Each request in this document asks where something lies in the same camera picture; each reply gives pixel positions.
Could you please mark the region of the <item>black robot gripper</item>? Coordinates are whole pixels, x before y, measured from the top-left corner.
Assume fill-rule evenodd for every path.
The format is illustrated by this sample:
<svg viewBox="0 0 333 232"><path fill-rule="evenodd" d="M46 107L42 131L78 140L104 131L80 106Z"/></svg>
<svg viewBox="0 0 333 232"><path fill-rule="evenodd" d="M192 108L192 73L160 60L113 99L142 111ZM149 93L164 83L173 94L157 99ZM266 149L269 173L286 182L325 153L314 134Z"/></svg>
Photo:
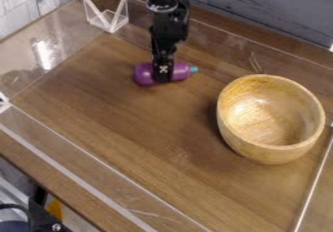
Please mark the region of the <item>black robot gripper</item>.
<svg viewBox="0 0 333 232"><path fill-rule="evenodd" d="M154 14L149 28L152 41L153 80L161 84L172 79L176 45L189 35L189 4L180 1L170 13Z"/></svg>

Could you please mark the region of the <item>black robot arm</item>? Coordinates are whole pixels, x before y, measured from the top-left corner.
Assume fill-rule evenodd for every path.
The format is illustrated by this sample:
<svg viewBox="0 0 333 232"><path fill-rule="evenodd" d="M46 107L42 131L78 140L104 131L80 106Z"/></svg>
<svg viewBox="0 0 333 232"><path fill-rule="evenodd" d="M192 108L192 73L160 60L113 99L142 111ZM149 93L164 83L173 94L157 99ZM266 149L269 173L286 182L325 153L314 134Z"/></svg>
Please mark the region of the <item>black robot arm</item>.
<svg viewBox="0 0 333 232"><path fill-rule="evenodd" d="M172 81L177 44L189 35L188 0L146 0L146 9L152 12L149 28L152 44L153 80L157 83Z"/></svg>

